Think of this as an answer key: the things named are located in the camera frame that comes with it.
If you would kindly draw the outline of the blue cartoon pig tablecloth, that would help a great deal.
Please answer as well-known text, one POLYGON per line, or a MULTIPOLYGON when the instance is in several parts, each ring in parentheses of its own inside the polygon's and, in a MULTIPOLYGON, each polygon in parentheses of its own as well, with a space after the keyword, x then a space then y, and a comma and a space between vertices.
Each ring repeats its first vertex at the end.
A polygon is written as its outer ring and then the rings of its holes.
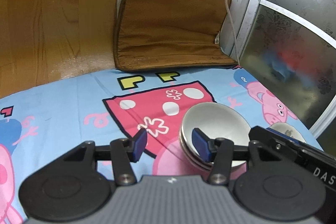
POLYGON ((269 127, 275 116, 318 147, 289 108, 241 68, 90 73, 1 99, 1 223, 26 219, 18 190, 27 176, 86 140, 107 145, 139 127, 147 130, 149 151, 133 164, 137 177, 206 176, 187 160, 178 140, 185 112, 201 102, 226 105, 252 127, 269 127))

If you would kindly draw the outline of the floral white plate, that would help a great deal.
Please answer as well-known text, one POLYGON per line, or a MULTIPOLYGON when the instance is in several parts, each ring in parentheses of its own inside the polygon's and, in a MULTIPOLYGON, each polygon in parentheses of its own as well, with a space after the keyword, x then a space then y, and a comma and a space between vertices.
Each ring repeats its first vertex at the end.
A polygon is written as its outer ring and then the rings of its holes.
POLYGON ((276 122, 271 125, 270 128, 272 130, 275 130, 276 132, 291 137, 292 139, 296 139, 303 143, 306 143, 306 140, 303 138, 302 134, 295 127, 285 122, 276 122))

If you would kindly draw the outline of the large white floral bowl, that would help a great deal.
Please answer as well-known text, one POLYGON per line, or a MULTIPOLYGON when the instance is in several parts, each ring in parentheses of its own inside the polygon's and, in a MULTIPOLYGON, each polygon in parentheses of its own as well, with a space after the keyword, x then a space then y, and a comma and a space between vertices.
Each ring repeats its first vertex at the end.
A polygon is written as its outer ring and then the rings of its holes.
MULTIPOLYGON (((200 159, 198 159, 193 153, 191 153, 191 150, 187 147, 187 143, 183 139, 183 134, 180 131, 179 132, 179 143, 182 148, 182 151, 185 153, 188 161, 195 167, 198 167, 202 170, 205 171, 210 171, 211 168, 213 167, 213 163, 203 163, 200 159)), ((232 163, 232 169, 233 171, 237 170, 238 168, 242 167, 245 165, 247 162, 246 161, 233 161, 232 163)))

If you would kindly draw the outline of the brown seat cushion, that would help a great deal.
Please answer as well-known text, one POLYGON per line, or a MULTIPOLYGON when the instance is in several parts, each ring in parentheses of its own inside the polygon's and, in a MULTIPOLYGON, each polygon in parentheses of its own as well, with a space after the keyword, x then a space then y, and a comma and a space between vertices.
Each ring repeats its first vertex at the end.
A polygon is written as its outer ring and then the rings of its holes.
POLYGON ((215 41, 231 0, 121 0, 114 63, 124 72, 235 65, 215 41))

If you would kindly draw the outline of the frosted glass sliding door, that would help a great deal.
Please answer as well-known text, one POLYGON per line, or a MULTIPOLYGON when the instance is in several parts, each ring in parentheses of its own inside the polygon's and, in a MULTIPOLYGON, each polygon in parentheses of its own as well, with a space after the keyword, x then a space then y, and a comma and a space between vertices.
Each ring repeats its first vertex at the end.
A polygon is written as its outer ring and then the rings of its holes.
POLYGON ((232 0, 220 47, 319 137, 335 119, 335 0, 232 0))

